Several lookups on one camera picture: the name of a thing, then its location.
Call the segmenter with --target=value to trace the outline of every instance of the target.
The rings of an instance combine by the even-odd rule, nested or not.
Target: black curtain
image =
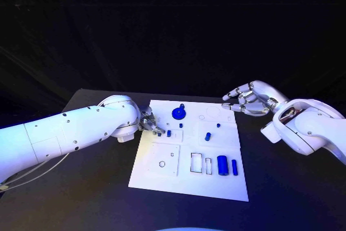
[[[1,123],[78,89],[222,97],[262,80],[346,115],[339,0],[1,0]]]

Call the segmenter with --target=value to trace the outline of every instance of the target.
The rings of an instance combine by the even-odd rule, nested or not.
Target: table
[[[222,103],[221,98],[81,89],[63,112],[97,105],[110,95]],[[326,150],[295,153],[259,132],[271,120],[235,114],[249,202],[128,188],[141,132],[108,138],[69,154],[42,178],[0,199],[0,229],[9,231],[153,231],[199,227],[232,231],[346,228],[346,166]]]

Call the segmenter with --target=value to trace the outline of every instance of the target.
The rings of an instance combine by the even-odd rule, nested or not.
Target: white board
[[[180,104],[186,117],[176,120],[171,111]],[[235,113],[216,103],[151,100],[150,107],[157,126],[170,130],[171,135],[159,137],[143,132],[128,187],[248,202]],[[169,156],[174,149],[177,154]],[[202,154],[202,173],[190,172],[192,153]],[[228,159],[228,176],[219,175],[219,155]],[[160,167],[161,159],[167,160],[163,160],[164,167]],[[212,174],[206,174],[206,159],[210,159]],[[232,160],[236,160],[238,176],[232,173]]]

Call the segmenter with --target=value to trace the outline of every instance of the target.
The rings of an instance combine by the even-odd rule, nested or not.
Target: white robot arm
[[[112,95],[98,104],[0,129],[0,183],[27,167],[105,140],[134,138],[137,130],[164,133],[150,107]]]
[[[274,113],[272,121],[261,129],[272,143],[283,139],[303,155],[323,147],[346,165],[346,119],[327,104],[314,99],[290,101],[271,85],[258,80],[235,88],[222,99],[236,95],[239,104],[223,103],[225,109],[251,116]]]

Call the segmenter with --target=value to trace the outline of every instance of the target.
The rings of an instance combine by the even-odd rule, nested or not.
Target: rectangular hole
[[[202,153],[190,154],[190,172],[202,174]]]
[[[206,166],[205,172],[208,175],[210,175],[212,174],[212,159],[210,158],[205,158],[205,166]]]

